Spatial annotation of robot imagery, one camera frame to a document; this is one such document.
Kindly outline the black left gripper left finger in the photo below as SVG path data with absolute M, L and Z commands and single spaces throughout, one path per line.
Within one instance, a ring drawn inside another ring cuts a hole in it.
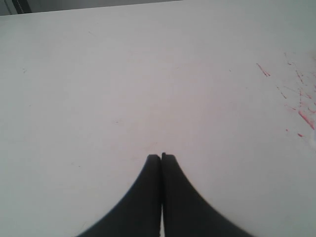
M 149 155 L 124 197 L 81 237 L 159 237 L 161 159 Z

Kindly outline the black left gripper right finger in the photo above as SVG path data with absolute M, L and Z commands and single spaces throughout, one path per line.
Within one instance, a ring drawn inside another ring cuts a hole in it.
M 166 237 L 250 237 L 216 211 L 189 182 L 174 155 L 161 156 Z

